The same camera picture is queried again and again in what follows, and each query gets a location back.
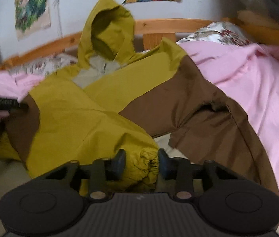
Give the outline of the wooden bed frame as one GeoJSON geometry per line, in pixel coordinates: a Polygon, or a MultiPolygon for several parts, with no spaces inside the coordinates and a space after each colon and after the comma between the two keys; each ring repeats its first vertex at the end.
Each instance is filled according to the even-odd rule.
{"type": "MultiPolygon", "coordinates": [[[[239,26],[259,43],[279,46],[279,26],[269,19],[250,11],[239,11],[236,18],[222,18],[222,21],[239,26]]],[[[175,41],[177,33],[192,33],[209,23],[211,23],[210,20],[202,19],[136,20],[134,34],[142,36],[143,48],[147,50],[157,46],[163,37],[175,41]]],[[[46,43],[20,56],[10,57],[0,65],[0,70],[7,70],[41,57],[62,53],[78,45],[80,38],[81,33],[77,32],[46,43]]]]}

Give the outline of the pink bed sheet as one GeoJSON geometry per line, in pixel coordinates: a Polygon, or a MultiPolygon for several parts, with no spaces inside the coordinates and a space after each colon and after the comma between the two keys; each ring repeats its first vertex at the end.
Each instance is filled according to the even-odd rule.
{"type": "MultiPolygon", "coordinates": [[[[223,45],[209,41],[180,44],[202,75],[237,101],[260,138],[279,187],[279,47],[223,45]]],[[[0,91],[22,98],[33,87],[33,74],[0,73],[0,91]]],[[[29,180],[19,162],[0,161],[0,198],[29,180]]],[[[4,233],[0,222],[0,236],[4,233]]]]}

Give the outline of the olive brown hooded jacket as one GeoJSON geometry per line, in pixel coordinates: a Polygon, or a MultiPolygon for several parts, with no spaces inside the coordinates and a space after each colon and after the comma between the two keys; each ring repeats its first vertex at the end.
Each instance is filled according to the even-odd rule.
{"type": "Polygon", "coordinates": [[[0,159],[21,161],[35,178],[72,160],[91,164],[126,151],[114,189],[152,190],[158,175],[155,138],[193,163],[214,160],[277,193],[267,153],[241,106],[204,79],[175,42],[147,53],[133,46],[134,19],[114,0],[99,0],[84,26],[78,62],[25,97],[0,139],[0,159]]]}

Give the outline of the green character wall poster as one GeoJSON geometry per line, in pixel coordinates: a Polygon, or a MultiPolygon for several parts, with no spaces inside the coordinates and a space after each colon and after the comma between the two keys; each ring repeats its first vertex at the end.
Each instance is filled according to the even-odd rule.
{"type": "Polygon", "coordinates": [[[51,26],[48,0],[15,0],[14,5],[18,40],[51,26]]]}

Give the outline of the floral patterned pillow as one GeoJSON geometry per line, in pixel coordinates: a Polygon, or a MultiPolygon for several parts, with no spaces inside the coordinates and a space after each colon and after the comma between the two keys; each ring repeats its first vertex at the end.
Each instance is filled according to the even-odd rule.
{"type": "Polygon", "coordinates": [[[176,43],[181,44],[192,41],[209,41],[237,46],[244,46],[255,42],[249,34],[230,22],[213,22],[206,27],[199,28],[176,43]]]}
{"type": "Polygon", "coordinates": [[[13,67],[8,70],[10,74],[33,74],[48,76],[65,66],[76,64],[77,58],[65,53],[50,55],[44,58],[33,60],[32,62],[13,67]]]}

